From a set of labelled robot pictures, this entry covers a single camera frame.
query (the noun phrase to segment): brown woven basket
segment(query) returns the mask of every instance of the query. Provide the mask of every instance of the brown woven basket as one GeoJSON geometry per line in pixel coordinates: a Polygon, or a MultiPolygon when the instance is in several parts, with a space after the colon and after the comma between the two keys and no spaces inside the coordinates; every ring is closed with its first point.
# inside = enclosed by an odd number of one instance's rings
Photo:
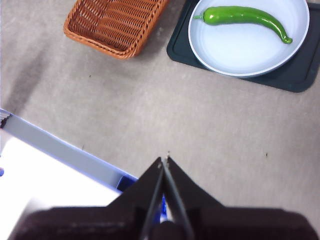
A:
{"type": "Polygon", "coordinates": [[[65,35],[118,59],[142,50],[169,0],[77,0],[65,35]]]}

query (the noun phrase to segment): black cutting board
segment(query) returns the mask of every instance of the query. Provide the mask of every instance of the black cutting board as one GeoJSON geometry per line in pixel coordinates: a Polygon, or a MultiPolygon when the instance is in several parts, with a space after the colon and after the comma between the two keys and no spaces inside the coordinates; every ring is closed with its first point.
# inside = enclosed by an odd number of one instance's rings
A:
{"type": "MultiPolygon", "coordinates": [[[[174,61],[207,70],[194,55],[188,39],[189,20],[198,1],[187,0],[185,2],[166,51],[174,61]]],[[[272,72],[239,79],[294,93],[303,92],[314,83],[320,65],[320,4],[308,3],[308,6],[310,10],[309,30],[294,57],[272,72]]]]}

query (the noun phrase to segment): white bowl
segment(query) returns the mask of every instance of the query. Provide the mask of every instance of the white bowl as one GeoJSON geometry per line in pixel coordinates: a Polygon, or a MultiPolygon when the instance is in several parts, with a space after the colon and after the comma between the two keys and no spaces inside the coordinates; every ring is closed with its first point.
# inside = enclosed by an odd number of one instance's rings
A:
{"type": "Polygon", "coordinates": [[[189,21],[188,36],[193,53],[209,70],[254,77],[280,67],[298,51],[307,35],[309,20],[306,0],[200,0],[189,21]],[[263,10],[281,22],[293,42],[285,44],[274,31],[257,24],[213,26],[193,19],[216,6],[263,10]]]}

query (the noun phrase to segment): pepper stem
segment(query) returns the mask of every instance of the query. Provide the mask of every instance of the pepper stem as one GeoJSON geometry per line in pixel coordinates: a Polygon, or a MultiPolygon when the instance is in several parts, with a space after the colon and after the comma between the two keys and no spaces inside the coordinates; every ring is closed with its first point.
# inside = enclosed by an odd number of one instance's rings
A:
{"type": "Polygon", "coordinates": [[[203,15],[197,15],[197,16],[193,16],[193,19],[203,19],[204,16],[203,15]]]}

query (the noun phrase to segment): green chili pepper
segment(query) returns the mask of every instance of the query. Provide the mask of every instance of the green chili pepper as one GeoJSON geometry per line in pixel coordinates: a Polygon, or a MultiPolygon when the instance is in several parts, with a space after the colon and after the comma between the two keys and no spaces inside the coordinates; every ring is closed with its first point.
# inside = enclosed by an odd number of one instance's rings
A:
{"type": "Polygon", "coordinates": [[[246,6],[213,6],[207,8],[202,15],[194,16],[209,25],[251,23],[263,25],[273,30],[285,44],[291,44],[282,24],[269,13],[246,6]]]}

